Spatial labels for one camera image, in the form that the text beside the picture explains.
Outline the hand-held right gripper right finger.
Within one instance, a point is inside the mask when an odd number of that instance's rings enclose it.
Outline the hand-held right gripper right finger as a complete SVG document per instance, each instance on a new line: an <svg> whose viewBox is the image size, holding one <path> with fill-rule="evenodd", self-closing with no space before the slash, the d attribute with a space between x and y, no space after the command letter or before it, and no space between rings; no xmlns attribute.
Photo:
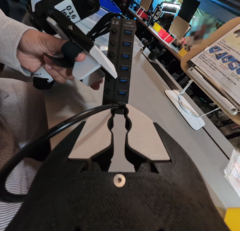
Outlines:
<svg viewBox="0 0 240 231"><path fill-rule="evenodd" d="M126 104L124 110L127 148L148 161L169 161L170 157L153 121Z"/></svg>

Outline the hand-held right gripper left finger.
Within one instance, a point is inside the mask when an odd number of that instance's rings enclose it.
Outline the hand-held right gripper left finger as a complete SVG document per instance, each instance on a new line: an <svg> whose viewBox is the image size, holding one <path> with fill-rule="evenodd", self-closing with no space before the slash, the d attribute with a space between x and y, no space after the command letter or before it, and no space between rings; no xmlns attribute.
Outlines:
<svg viewBox="0 0 240 231"><path fill-rule="evenodd" d="M91 159L110 146L112 133L108 121L112 117L110 109L90 116L83 126L68 159Z"/></svg>

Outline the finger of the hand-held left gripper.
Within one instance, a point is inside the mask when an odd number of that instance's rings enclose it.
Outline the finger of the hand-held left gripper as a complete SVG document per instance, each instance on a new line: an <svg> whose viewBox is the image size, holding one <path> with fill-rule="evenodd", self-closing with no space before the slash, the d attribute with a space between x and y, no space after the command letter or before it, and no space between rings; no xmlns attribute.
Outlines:
<svg viewBox="0 0 240 231"><path fill-rule="evenodd" d="M104 53L94 45L89 54L110 74L114 79L118 77L115 66L112 62L104 55Z"/></svg>
<svg viewBox="0 0 240 231"><path fill-rule="evenodd" d="M100 81L104 77L105 77L105 73L91 73L90 75L88 75L84 79L82 79L82 82L86 86L91 86L92 84Z"/></svg>

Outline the black usb hub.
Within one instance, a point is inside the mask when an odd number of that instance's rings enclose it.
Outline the black usb hub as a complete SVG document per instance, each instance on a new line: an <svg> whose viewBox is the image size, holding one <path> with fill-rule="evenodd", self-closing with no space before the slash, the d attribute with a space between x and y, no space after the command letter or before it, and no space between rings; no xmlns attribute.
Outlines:
<svg viewBox="0 0 240 231"><path fill-rule="evenodd" d="M128 103L135 30L134 20L111 19L107 58L113 63L117 78L105 75L103 105Z"/></svg>

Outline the person's left forearm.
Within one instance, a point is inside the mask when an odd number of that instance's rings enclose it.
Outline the person's left forearm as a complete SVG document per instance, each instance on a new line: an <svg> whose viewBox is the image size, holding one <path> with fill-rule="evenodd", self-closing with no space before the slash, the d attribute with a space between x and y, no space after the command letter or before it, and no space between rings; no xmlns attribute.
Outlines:
<svg viewBox="0 0 240 231"><path fill-rule="evenodd" d="M28 77L31 76L31 73L22 68L17 59L17 48L24 33L31 29L37 30L6 16L0 10L0 63L18 70Z"/></svg>

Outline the bright desk lamp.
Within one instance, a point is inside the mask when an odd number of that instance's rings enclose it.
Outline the bright desk lamp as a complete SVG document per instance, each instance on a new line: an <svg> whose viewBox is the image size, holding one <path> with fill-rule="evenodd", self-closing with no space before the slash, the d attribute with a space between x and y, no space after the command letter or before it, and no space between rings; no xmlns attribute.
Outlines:
<svg viewBox="0 0 240 231"><path fill-rule="evenodd" d="M161 12L175 15L177 11L179 11L180 9L181 9L180 4L174 4L174 3L165 1L162 3Z"/></svg>

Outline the person's left hand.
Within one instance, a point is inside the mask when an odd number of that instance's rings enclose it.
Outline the person's left hand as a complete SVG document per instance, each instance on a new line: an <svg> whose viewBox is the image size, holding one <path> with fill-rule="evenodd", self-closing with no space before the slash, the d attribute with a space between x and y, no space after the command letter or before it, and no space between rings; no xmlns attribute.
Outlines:
<svg viewBox="0 0 240 231"><path fill-rule="evenodd" d="M44 53L54 56L61 52L61 48L67 40L30 29L22 36L18 48L17 59L21 66L34 73L41 66L58 83L66 83L73 80L71 69L62 68L50 60Z"/></svg>

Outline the clear plastic bin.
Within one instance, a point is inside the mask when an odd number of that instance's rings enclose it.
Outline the clear plastic bin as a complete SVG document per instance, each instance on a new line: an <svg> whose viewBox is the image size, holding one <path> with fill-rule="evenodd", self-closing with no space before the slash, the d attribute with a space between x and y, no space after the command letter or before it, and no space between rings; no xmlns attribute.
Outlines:
<svg viewBox="0 0 240 231"><path fill-rule="evenodd" d="M106 10L100 8L100 10L97 13L77 22L76 25L84 34L87 34L94 27L94 25L101 19L101 17L107 13L108 12ZM94 44L98 48L100 48L105 55L107 55L107 47L109 44L109 33L96 38ZM142 49L142 47L143 47L143 44L135 35L134 46L133 46L133 57L137 55L137 53Z"/></svg>

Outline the blue plastic bin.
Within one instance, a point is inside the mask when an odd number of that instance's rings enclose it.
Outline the blue plastic bin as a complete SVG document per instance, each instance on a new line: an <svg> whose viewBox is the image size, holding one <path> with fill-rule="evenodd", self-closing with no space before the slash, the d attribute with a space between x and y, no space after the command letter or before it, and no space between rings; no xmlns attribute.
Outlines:
<svg viewBox="0 0 240 231"><path fill-rule="evenodd" d="M111 0L99 0L100 8L107 12L122 13L119 7Z"/></svg>

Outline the small black device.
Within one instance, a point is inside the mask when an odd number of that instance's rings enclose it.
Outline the small black device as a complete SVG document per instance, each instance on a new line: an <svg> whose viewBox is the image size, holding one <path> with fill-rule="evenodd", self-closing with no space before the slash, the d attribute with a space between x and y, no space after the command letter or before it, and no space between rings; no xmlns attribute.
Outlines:
<svg viewBox="0 0 240 231"><path fill-rule="evenodd" d="M158 49L153 49L148 55L148 59L154 61L157 58L161 57L164 53L166 52L166 49L158 50Z"/></svg>

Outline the cardboard document stand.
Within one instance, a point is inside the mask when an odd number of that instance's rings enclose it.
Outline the cardboard document stand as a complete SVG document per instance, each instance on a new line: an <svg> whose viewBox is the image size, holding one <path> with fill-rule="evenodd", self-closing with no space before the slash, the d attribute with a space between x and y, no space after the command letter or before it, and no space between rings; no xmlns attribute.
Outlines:
<svg viewBox="0 0 240 231"><path fill-rule="evenodd" d="M190 25L187 21L179 16L175 16L169 28L169 33L177 40L181 40L185 34L190 30Z"/></svg>
<svg viewBox="0 0 240 231"><path fill-rule="evenodd" d="M144 11L148 11L152 0L141 0L140 7L144 9Z"/></svg>

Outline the stack of clear packets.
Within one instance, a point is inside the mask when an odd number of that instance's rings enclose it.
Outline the stack of clear packets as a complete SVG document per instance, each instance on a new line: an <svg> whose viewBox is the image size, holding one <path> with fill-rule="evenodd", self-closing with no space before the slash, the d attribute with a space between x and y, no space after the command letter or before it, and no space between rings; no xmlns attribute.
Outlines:
<svg viewBox="0 0 240 231"><path fill-rule="evenodd" d="M224 174L227 181L240 197L240 153L238 151L233 150Z"/></svg>

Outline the black monitor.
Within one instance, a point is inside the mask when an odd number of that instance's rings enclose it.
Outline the black monitor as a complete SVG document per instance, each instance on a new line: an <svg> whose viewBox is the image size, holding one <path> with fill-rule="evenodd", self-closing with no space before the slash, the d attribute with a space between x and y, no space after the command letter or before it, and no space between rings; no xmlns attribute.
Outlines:
<svg viewBox="0 0 240 231"><path fill-rule="evenodd" d="M199 5L200 1L198 0L183 0L177 16L185 20L187 23L190 23Z"/></svg>

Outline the printed instruction sheet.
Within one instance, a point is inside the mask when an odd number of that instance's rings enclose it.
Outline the printed instruction sheet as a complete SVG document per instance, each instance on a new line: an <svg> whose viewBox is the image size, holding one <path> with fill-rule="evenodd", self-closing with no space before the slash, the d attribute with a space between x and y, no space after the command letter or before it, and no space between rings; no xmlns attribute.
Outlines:
<svg viewBox="0 0 240 231"><path fill-rule="evenodd" d="M191 59L210 79L240 104L240 25Z"/></svg>

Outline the yellow box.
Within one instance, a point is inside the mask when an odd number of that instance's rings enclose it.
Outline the yellow box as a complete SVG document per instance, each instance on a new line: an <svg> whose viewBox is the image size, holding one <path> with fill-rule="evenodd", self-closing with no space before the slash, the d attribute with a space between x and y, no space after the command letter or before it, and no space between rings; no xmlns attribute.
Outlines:
<svg viewBox="0 0 240 231"><path fill-rule="evenodd" d="M224 222L228 226L230 231L239 231L240 208L239 207L227 208Z"/></svg>

